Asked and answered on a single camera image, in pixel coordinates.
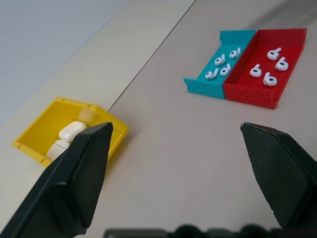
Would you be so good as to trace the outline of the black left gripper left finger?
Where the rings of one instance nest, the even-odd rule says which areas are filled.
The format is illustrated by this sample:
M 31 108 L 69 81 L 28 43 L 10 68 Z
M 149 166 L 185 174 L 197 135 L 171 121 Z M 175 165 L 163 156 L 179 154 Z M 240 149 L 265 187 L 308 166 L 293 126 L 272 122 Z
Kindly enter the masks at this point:
M 89 127 L 41 174 L 0 238 L 74 238 L 92 223 L 113 124 Z

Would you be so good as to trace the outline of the yellow plastic tray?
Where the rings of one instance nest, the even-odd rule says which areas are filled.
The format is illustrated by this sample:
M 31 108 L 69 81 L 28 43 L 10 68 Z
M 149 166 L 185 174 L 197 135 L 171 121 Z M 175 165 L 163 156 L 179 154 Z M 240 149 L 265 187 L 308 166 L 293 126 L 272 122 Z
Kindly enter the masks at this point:
M 74 121 L 81 121 L 88 127 L 104 122 L 113 124 L 108 158 L 111 158 L 129 130 L 128 125 L 98 105 L 56 97 L 12 142 L 12 146 L 46 168 L 52 162 L 46 157 L 47 151 L 59 139 L 59 131 Z

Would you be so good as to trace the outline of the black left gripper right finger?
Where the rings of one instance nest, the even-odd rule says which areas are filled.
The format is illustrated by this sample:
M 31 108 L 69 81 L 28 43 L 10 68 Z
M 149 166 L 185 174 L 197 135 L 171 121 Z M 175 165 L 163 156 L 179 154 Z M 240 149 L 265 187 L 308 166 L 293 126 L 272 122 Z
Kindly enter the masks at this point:
M 256 181 L 282 228 L 317 228 L 317 161 L 289 134 L 240 126 Z

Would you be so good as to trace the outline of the red brick-pattern tray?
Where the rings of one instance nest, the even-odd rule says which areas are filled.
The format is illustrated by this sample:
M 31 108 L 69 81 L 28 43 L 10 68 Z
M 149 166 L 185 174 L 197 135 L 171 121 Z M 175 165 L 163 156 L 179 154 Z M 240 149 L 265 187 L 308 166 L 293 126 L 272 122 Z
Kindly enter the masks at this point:
M 305 28 L 258 30 L 223 84 L 226 99 L 275 109 L 304 49 L 306 33 Z M 269 60 L 267 52 L 277 48 L 282 48 L 279 58 Z M 281 57 L 289 64 L 287 71 L 275 69 Z M 253 78 L 249 72 L 257 63 L 262 75 Z M 276 86 L 263 85 L 266 72 L 277 78 Z

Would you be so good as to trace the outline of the teal brick-pattern tray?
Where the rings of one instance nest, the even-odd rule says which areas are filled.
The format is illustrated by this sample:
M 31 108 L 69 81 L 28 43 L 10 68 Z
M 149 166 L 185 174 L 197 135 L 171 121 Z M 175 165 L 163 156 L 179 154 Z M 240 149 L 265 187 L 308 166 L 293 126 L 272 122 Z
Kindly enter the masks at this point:
M 245 51 L 250 41 L 256 34 L 256 30 L 229 30 L 220 31 L 219 40 L 220 46 L 215 51 L 214 55 L 211 57 L 210 61 L 201 71 L 199 76 L 195 79 L 184 78 L 184 82 L 187 86 L 187 91 L 189 93 L 199 94 L 203 96 L 213 97 L 217 99 L 225 99 L 223 84 L 227 79 L 228 75 L 235 67 L 240 56 Z M 238 47 L 241 48 L 241 54 L 236 59 L 230 59 L 229 54 L 231 51 L 236 50 Z M 225 54 L 225 63 L 221 66 L 214 65 L 214 61 L 217 57 Z M 231 70 L 225 77 L 220 76 L 220 70 L 226 67 L 227 64 L 231 65 Z M 208 71 L 214 71 L 218 68 L 218 74 L 214 80 L 206 80 L 205 74 Z

